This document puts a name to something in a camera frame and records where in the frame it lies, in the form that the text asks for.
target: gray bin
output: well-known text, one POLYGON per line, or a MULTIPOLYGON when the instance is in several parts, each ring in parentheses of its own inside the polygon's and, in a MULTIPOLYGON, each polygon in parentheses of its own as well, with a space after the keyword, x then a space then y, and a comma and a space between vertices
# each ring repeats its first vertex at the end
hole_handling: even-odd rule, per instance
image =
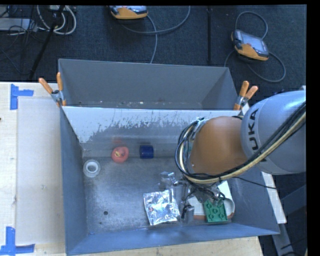
MULTIPOLYGON (((160 173, 180 171, 180 132, 197 117, 232 116, 237 93, 227 67, 60 59, 67 106, 60 108, 67 255, 279 234, 266 188, 230 179, 236 211, 226 224, 194 221, 150 226, 143 193, 159 191, 160 173), (154 158, 141 159, 140 145, 154 158), (124 163, 111 160, 127 146, 124 163), (88 159, 100 163, 92 178, 88 159)), ((260 170, 243 178, 264 184, 260 170)))

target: aluminum foil packet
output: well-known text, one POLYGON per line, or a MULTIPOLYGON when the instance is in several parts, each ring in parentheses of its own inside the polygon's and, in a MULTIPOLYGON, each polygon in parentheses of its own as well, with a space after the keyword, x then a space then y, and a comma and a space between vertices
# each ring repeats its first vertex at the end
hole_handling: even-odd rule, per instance
POLYGON ((178 220, 180 212, 172 188, 160 192, 144 193, 143 199, 151 226, 178 220))

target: blue tape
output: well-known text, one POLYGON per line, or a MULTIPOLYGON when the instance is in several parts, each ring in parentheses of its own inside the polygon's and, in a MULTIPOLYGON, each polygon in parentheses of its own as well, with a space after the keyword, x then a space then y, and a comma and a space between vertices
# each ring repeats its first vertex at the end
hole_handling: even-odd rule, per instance
POLYGON ((0 248, 0 255, 15 256, 16 254, 30 254, 35 250, 35 245, 16 246, 16 230, 13 227, 5 228, 5 245, 0 248))
POLYGON ((10 110, 18 109, 18 96, 33 96, 33 90, 19 90, 18 86, 11 84, 11 93, 10 93, 10 110))

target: red ball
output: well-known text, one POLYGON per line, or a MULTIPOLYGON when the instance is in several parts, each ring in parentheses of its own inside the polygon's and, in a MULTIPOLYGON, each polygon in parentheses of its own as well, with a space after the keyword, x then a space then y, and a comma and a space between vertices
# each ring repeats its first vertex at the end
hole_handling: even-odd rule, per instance
POLYGON ((117 146, 111 153, 111 158, 116 163, 123 163, 129 157, 129 149, 126 146, 117 146))

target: green lego brick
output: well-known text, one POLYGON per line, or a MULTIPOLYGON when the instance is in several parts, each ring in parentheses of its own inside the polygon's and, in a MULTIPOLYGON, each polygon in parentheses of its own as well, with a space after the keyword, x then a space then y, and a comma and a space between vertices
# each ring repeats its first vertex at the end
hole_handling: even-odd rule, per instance
POLYGON ((227 222, 228 216, 226 214, 225 204, 219 201, 213 204, 209 199, 203 204, 206 219, 209 223, 213 222, 227 222))

